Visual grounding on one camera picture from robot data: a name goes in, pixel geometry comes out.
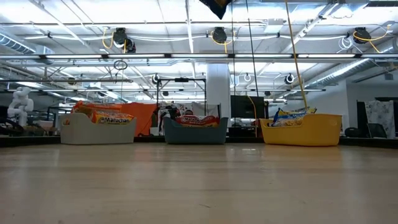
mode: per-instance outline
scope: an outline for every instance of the gray basket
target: gray basket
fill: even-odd
[[[165,140],[169,144],[224,144],[228,118],[222,118],[216,128],[184,127],[164,118]]]
[[[123,144],[133,143],[136,132],[134,118],[129,124],[95,124],[86,114],[60,116],[62,144]]]

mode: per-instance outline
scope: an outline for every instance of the yellow basket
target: yellow basket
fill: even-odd
[[[300,126],[268,127],[261,119],[264,142],[291,146],[336,146],[340,138],[341,115],[307,114]]]

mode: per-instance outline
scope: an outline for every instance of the wooden floor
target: wooden floor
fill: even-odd
[[[398,223],[398,151],[365,147],[0,149],[0,223]]]

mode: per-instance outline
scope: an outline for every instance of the black monitor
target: black monitor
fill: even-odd
[[[265,118],[264,97],[231,96],[232,118]]]

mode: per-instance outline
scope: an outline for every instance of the orange backdrop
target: orange backdrop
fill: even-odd
[[[149,135],[152,125],[152,114],[156,109],[156,104],[126,103],[122,104],[122,113],[126,113],[137,118],[136,135]]]

